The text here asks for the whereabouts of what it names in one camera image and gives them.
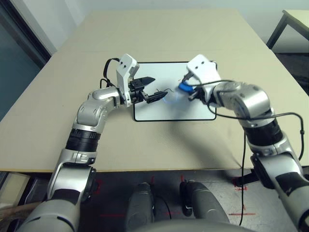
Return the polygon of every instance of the cable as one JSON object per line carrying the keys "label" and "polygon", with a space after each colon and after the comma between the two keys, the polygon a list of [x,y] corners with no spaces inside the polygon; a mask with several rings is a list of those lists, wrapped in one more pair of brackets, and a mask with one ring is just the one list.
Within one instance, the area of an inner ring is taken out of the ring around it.
{"label": "cable", "polygon": [[277,114],[277,115],[271,115],[271,116],[263,116],[263,117],[255,117],[255,118],[250,118],[250,117],[234,117],[234,116],[228,116],[228,115],[222,115],[222,114],[218,114],[216,112],[214,112],[213,110],[211,110],[211,108],[209,107],[209,104],[207,104],[207,107],[209,109],[210,112],[212,112],[213,114],[217,115],[217,116],[221,116],[221,117],[226,117],[226,118],[231,118],[231,119],[238,119],[238,120],[260,120],[260,119],[268,119],[268,118],[276,118],[276,117],[282,117],[282,116],[287,116],[287,115],[294,115],[296,117],[299,118],[300,120],[300,140],[301,140],[301,151],[300,151],[300,155],[299,155],[299,160],[301,160],[301,158],[303,157],[304,154],[304,149],[305,149],[305,143],[304,143],[304,120],[302,118],[301,115],[294,113],[294,112],[287,112],[287,113],[282,113],[282,114]]}
{"label": "cable", "polygon": [[105,81],[105,82],[106,82],[106,87],[115,86],[115,85],[111,82],[111,80],[107,78],[107,69],[108,69],[108,66],[109,66],[109,64],[110,64],[110,62],[111,62],[112,60],[115,60],[115,61],[118,61],[118,62],[120,61],[119,58],[110,58],[110,59],[108,59],[108,60],[106,61],[105,66],[104,66],[104,70],[103,70],[103,77],[104,77],[105,79],[102,78],[102,79],[100,80],[100,88],[102,88],[102,81]]}
{"label": "cable", "polygon": [[166,205],[166,208],[168,209],[168,212],[169,212],[169,219],[170,219],[170,220],[172,220],[172,215],[171,215],[171,213],[170,213],[168,203],[164,200],[164,198],[163,198],[163,197],[161,197],[161,196],[159,196],[159,195],[156,195],[156,197],[157,197],[157,198],[160,198],[161,200],[163,200],[163,201],[164,201],[164,203],[165,203],[165,205]]}
{"label": "cable", "polygon": [[187,83],[185,83],[186,86],[205,86],[205,85],[209,85],[209,84],[214,84],[214,83],[218,83],[218,82],[234,82],[232,80],[218,80],[218,81],[211,81],[211,82],[207,82],[207,83],[203,83],[203,84],[196,84],[196,85],[189,85]]}
{"label": "cable", "polygon": [[240,218],[240,222],[239,225],[241,226],[242,223],[242,218],[243,218],[243,182],[244,182],[244,178],[243,178],[243,170],[244,170],[244,166],[245,166],[245,156],[246,156],[246,133],[245,131],[243,132],[243,154],[242,154],[242,163],[241,163],[241,218]]}

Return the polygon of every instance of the table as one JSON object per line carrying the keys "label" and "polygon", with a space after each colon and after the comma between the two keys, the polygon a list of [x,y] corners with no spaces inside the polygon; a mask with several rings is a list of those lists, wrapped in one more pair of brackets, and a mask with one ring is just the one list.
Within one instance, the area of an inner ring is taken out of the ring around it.
{"label": "table", "polygon": [[290,25],[299,34],[309,40],[309,11],[283,10],[282,12],[283,16],[266,44],[269,49],[275,45],[286,25]]}
{"label": "table", "polygon": [[[93,12],[0,123],[0,170],[52,171],[77,109],[99,87],[105,61],[123,53],[140,62],[188,61],[204,54],[218,62],[222,78],[262,87],[276,113],[300,113],[309,131],[307,95],[236,10]],[[116,65],[109,67],[112,80]],[[278,122],[299,154],[297,118],[281,117]],[[243,131],[236,120],[135,122],[133,109],[121,108],[108,117],[94,167],[98,171],[233,169],[241,166],[242,146]],[[245,168],[252,168],[249,148],[246,151]],[[307,147],[301,164],[309,165]]]}

